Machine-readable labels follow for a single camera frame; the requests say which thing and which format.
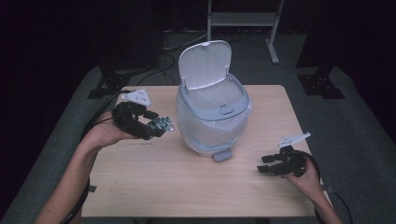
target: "gray floor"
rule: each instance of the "gray floor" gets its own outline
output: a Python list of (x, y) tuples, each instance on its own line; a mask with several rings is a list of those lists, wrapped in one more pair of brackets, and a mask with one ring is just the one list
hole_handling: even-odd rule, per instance
[[(192, 35), (166, 36), (168, 46), (182, 44), (192, 38)], [(230, 71), (242, 84), (276, 84), (285, 87), (303, 131), (312, 134), (307, 142), (318, 161), (324, 183), (342, 195), (355, 223), (396, 223), (396, 197), (393, 196), (396, 187), (396, 146), (358, 95), (351, 79), (337, 67), (332, 70), (331, 80), (345, 95), (344, 100), (307, 96), (297, 75), (312, 74), (317, 68), (295, 68), (304, 44), (304, 35), (276, 37), (279, 65), (271, 63), (263, 35), (223, 38), (231, 43), (233, 49)], [(165, 81), (164, 75), (159, 73), (145, 79), (141, 85), (178, 85), (177, 60), (180, 53), (181, 50), (170, 53), (176, 61), (165, 71), (175, 82), (169, 77)], [(160, 66), (165, 68), (171, 62), (170, 57), (162, 56)], [(136, 85), (147, 74), (132, 77), (130, 85)], [(100, 76), (100, 71), (93, 68), (82, 80), (2, 223), (33, 222), (59, 181), (78, 144), (83, 127), (104, 101), (87, 99)], [(333, 194), (330, 197), (335, 209), (348, 223), (344, 206)], [(315, 222), (314, 217), (271, 218), (271, 223), (275, 224)], [(84, 218), (83, 223), (133, 221), (131, 218)], [(154, 223), (254, 224), (255, 220), (159, 218)]]

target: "table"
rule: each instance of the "table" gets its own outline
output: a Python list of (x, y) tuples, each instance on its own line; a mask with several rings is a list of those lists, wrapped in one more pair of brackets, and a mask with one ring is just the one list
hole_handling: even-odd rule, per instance
[(280, 0), (276, 12), (212, 12), (212, 0), (207, 2), (207, 41), (211, 40), (213, 26), (270, 26), (270, 38), (265, 39), (273, 64), (279, 64), (274, 39), (285, 0)]
[[(247, 85), (247, 129), (224, 162), (199, 156), (178, 130), (149, 141), (123, 140), (103, 148), (92, 168), (97, 189), (84, 217), (302, 217), (314, 208), (288, 180), (264, 175), (261, 157), (279, 152), (281, 136), (302, 134), (282, 86)], [(177, 128), (176, 86), (147, 86), (149, 110)], [(305, 140), (293, 145), (309, 152)]]

